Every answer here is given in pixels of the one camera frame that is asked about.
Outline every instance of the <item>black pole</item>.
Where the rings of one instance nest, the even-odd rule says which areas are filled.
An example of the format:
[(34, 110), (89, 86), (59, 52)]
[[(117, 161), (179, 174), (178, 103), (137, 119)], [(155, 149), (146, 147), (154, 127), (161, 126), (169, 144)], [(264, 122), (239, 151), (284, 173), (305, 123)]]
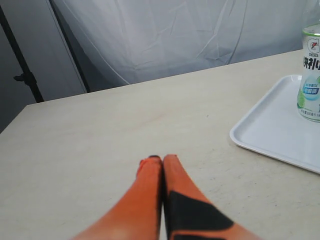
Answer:
[(28, 64), (25, 60), (25, 57), (21, 52), (21, 49), (17, 43), (17, 40), (16, 40), (11, 28), (10, 28), (10, 25), (7, 21), (7, 18), (5, 16), (4, 11), (1, 8), (1, 5), (0, 5), (0, 23), (3, 28), (4, 33), (6, 35), (6, 38), (8, 39), (8, 41), (11, 45), (11, 48), (14, 52), (14, 55), (15, 55), (16, 59), (18, 60), (20, 66), (21, 66), (21, 69), (23, 71), (23, 73), (20, 76), (15, 76), (13, 78), (16, 81), (24, 82), (26, 85), (29, 86), (29, 88), (31, 89), (31, 92), (34, 96), (34, 99), (37, 103), (44, 102), (44, 99), (43, 99), (41, 92), (40, 92), (38, 85), (37, 85), (37, 80), (36, 80), (34, 74), (30, 71), (30, 69), (28, 67)]

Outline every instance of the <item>white fabric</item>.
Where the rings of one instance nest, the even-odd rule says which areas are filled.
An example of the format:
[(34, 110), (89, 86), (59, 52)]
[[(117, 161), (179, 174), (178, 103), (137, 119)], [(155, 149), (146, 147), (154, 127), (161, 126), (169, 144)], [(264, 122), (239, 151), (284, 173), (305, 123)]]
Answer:
[(55, 0), (116, 85), (301, 49), (304, 0)]

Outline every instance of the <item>white table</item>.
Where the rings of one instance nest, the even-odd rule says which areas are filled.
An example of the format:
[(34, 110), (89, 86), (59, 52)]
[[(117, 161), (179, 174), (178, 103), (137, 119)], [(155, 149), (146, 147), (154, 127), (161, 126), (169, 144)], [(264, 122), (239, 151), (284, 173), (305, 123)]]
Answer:
[(177, 153), (206, 196), (256, 234), (318, 239), (320, 176), (229, 138), (279, 78), (302, 72), (302, 58), (295, 51), (27, 106), (0, 134), (0, 238), (70, 238), (118, 201), (142, 158)]

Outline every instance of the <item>logo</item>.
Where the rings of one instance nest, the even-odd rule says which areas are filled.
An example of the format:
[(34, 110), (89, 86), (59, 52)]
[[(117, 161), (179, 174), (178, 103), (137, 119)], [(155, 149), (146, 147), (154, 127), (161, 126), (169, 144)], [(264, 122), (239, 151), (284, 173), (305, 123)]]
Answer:
[(308, 41), (308, 49), (310, 53), (320, 53), (319, 39), (311, 38)]

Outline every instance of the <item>tabletop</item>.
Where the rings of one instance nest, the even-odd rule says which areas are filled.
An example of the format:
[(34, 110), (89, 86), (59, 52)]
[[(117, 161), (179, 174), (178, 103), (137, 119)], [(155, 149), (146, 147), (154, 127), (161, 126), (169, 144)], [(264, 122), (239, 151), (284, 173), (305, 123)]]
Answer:
[(1, 239), (74, 236), (121, 198), (141, 159), (171, 153), (220, 210), (260, 237), (318, 239), (320, 176), (229, 138), (302, 62), (294, 51), (28, 105), (0, 134)]

